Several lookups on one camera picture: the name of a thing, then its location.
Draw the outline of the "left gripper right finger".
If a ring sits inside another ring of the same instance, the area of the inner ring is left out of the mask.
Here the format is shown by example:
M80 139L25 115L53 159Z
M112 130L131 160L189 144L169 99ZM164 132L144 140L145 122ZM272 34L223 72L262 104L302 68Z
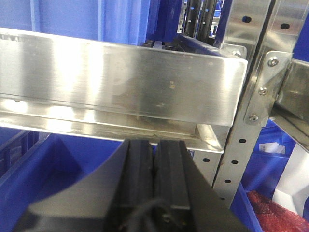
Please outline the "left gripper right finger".
M160 232L248 231L203 177L185 142L161 140L154 161L154 194L165 205L155 211Z

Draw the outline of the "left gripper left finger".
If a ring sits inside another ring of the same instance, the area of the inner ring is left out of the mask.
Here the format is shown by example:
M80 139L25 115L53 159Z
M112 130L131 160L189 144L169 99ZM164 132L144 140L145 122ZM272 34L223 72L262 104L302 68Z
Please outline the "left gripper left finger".
M64 190L31 204L31 232L107 232L137 228L130 218L153 197L153 156L146 140L126 140L102 165Z

